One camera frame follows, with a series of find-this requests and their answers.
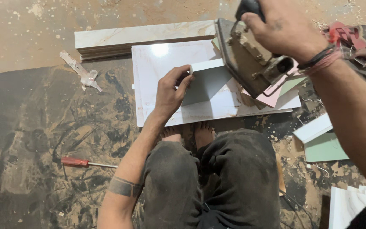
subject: dirty pants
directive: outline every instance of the dirty pants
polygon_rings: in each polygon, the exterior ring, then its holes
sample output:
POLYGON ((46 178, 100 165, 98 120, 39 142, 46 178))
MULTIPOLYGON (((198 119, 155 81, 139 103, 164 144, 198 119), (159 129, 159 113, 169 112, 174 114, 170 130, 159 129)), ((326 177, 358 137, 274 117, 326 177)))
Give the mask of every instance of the dirty pants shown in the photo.
POLYGON ((226 133, 197 156, 171 141, 150 152, 143 176, 145 229, 280 228, 276 157, 265 136, 245 129, 226 133), (199 173, 219 177, 204 202, 199 173))

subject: bare foot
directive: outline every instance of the bare foot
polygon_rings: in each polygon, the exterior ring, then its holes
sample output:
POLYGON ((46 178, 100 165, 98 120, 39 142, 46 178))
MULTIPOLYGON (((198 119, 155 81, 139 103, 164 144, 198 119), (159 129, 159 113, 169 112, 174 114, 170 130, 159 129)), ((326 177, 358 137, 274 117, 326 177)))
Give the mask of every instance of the bare foot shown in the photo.
POLYGON ((163 133, 161 133, 162 141, 182 141, 181 134, 177 131, 177 128, 174 126, 168 126, 163 129, 163 133))
POLYGON ((216 132, 214 128, 211 128, 208 122, 196 123, 196 130, 194 131, 194 139, 196 140, 197 150, 203 146, 208 145, 216 138, 214 136, 216 132))

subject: red screwdriver handle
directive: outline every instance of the red screwdriver handle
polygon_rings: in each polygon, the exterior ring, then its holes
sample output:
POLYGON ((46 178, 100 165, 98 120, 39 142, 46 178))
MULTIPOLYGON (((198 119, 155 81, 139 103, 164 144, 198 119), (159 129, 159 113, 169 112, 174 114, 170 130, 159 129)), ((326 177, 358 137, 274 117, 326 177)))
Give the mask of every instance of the red screwdriver handle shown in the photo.
POLYGON ((61 162, 63 164, 70 164, 70 165, 88 165, 88 160, 81 160, 81 159, 78 159, 78 158, 73 158, 73 157, 62 157, 61 158, 61 162))

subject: plastic scrap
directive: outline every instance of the plastic scrap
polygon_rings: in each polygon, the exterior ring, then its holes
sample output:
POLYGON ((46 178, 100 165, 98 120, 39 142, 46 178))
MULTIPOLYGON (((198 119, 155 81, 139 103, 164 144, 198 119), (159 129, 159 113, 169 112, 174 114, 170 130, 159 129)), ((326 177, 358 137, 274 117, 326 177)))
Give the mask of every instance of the plastic scrap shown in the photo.
POLYGON ((75 70, 81 76, 81 83, 83 84, 82 88, 85 91, 85 86, 91 86, 102 92, 102 89, 95 81, 98 72, 96 70, 91 70, 89 73, 83 68, 83 66, 73 59, 68 52, 65 50, 61 51, 59 56, 66 61, 70 67, 75 70))

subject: green board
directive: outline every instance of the green board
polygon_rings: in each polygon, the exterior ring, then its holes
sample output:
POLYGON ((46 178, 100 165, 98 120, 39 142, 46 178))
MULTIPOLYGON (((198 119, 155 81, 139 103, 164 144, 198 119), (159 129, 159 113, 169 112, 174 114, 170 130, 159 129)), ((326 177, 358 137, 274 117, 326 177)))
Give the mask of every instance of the green board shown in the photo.
POLYGON ((294 80, 288 80, 282 85, 281 92, 279 93, 279 97, 285 94, 286 92, 290 91, 292 88, 294 88, 299 83, 305 81, 307 77, 302 77, 294 80))
POLYGON ((213 43, 214 47, 218 50, 220 50, 220 44, 218 43, 218 38, 214 38, 211 40, 211 43, 213 43))
POLYGON ((325 133, 305 144, 307 162, 349 159, 335 133, 325 133))

